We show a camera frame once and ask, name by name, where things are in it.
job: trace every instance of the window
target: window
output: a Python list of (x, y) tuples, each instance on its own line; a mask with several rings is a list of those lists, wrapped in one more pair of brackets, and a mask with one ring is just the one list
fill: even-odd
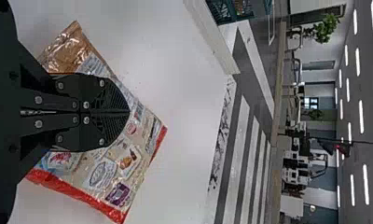
[(304, 98), (302, 98), (302, 108), (318, 109), (318, 98), (317, 97), (304, 97)]
[(312, 62), (312, 63), (303, 63), (302, 70), (303, 71), (315, 71), (315, 70), (327, 70), (327, 69), (334, 69), (335, 61), (320, 61), (320, 62)]
[(291, 26), (303, 25), (322, 21), (326, 14), (334, 14), (341, 18), (344, 16), (346, 5), (320, 8), (313, 11), (302, 12), (291, 15)]

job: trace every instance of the floor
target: floor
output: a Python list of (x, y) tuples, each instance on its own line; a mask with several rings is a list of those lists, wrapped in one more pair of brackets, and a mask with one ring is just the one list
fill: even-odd
[[(126, 223), (265, 223), (278, 48), (276, 39), (268, 45), (267, 19), (240, 24), (233, 57), (242, 73), (227, 77), (182, 0), (10, 4), (20, 41), (34, 56), (78, 20), (123, 83), (169, 127)], [(283, 15), (281, 0), (275, 6)], [(213, 158), (223, 162), (219, 174)], [(207, 193), (217, 200), (206, 201)], [(110, 223), (23, 180), (9, 223), (59, 222)]]
[(270, 223), (276, 210), (269, 181), (276, 169), (270, 159), (278, 160), (271, 157), (270, 134), (279, 40), (269, 46), (266, 18), (221, 31), (241, 73), (228, 81), (203, 223)]
[[(342, 87), (337, 81), (338, 107), (342, 102), (343, 119), (338, 119), (338, 138), (344, 141), (373, 142), (373, 29), (371, 1), (356, 1), (357, 35), (354, 34), (353, 22), (346, 40), (348, 61), (343, 60)], [(360, 76), (357, 76), (355, 51), (360, 51)], [(347, 97), (347, 79), (349, 79), (350, 101)], [(361, 132), (359, 102), (363, 103), (364, 131)], [(339, 160), (339, 224), (373, 223), (373, 145), (355, 144), (348, 159)], [(367, 188), (364, 183), (363, 165), (367, 167)], [(354, 182), (354, 206), (352, 205), (352, 181)], [(366, 201), (366, 189), (369, 200)]]

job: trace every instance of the screw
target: screw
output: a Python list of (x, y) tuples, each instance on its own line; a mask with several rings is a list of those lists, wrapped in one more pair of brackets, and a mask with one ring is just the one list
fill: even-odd
[(38, 120), (35, 121), (35, 127), (36, 127), (37, 129), (42, 128), (43, 125), (44, 125), (44, 124), (43, 124), (43, 122), (42, 122), (41, 119), (38, 119)]
[(78, 117), (73, 117), (73, 123), (78, 123)]
[(84, 102), (84, 108), (85, 108), (85, 109), (88, 109), (88, 108), (89, 108), (89, 106), (90, 106), (89, 102), (87, 102), (87, 101), (86, 101), (86, 102)]
[(36, 96), (35, 97), (35, 103), (37, 105), (41, 105), (42, 104), (42, 97), (41, 96)]
[(84, 124), (89, 124), (90, 122), (90, 118), (89, 117), (85, 117), (84, 118)]
[(16, 72), (10, 72), (9, 73), (9, 78), (12, 80), (16, 80), (19, 77), (18, 73)]
[(61, 142), (62, 142), (62, 135), (59, 134), (59, 136), (58, 136), (58, 143), (61, 143)]
[(64, 89), (64, 84), (62, 82), (58, 82), (58, 88), (59, 90)]
[(18, 151), (18, 147), (12, 144), (11, 146), (9, 146), (8, 151), (10, 153), (15, 153), (16, 151)]

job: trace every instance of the tiled floor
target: tiled floor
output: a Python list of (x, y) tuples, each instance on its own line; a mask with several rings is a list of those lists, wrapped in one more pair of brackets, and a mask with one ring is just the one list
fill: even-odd
[(235, 38), (227, 42), (234, 43), (229, 48), (241, 73), (227, 85), (204, 224), (268, 223), (271, 107), (279, 41), (269, 46), (265, 24), (267, 19), (238, 22), (236, 34), (225, 36)]

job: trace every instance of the plastic packaging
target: plastic packaging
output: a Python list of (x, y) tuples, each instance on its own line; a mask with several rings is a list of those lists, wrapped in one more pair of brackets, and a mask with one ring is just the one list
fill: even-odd
[(111, 78), (127, 99), (131, 116), (110, 147), (85, 153), (49, 152), (26, 178), (88, 203), (116, 223), (123, 223), (167, 128), (122, 85), (77, 21), (57, 36), (38, 61), (49, 73)]

